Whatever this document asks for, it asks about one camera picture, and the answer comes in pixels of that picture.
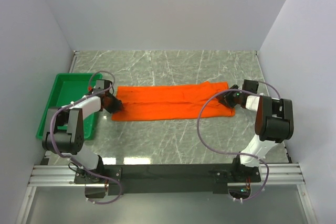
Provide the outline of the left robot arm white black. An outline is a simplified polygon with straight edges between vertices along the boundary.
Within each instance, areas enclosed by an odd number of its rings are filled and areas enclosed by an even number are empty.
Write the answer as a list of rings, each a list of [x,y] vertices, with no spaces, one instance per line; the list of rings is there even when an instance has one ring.
[[[114,95],[114,83],[99,79],[80,100],[48,109],[42,147],[76,166],[76,173],[91,183],[113,182],[107,176],[102,157],[84,145],[84,120],[102,110],[114,114],[122,102]]]

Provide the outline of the orange t-shirt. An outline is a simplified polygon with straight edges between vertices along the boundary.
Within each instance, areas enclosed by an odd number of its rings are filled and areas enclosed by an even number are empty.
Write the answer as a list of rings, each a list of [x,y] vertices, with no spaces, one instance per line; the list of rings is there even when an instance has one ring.
[[[111,119],[120,122],[196,119],[209,98],[227,89],[227,82],[209,81],[179,86],[119,86],[117,98],[123,109]]]

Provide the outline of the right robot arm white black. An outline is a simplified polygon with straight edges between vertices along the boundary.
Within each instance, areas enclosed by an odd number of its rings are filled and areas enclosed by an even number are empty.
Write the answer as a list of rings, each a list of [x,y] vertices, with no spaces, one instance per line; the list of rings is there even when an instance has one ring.
[[[240,105],[256,112],[254,137],[228,169],[217,172],[218,177],[229,183],[261,181],[258,168],[261,160],[273,147],[293,135],[292,101],[258,94],[258,87],[258,81],[245,79],[241,89],[233,85],[217,98],[227,108]]]

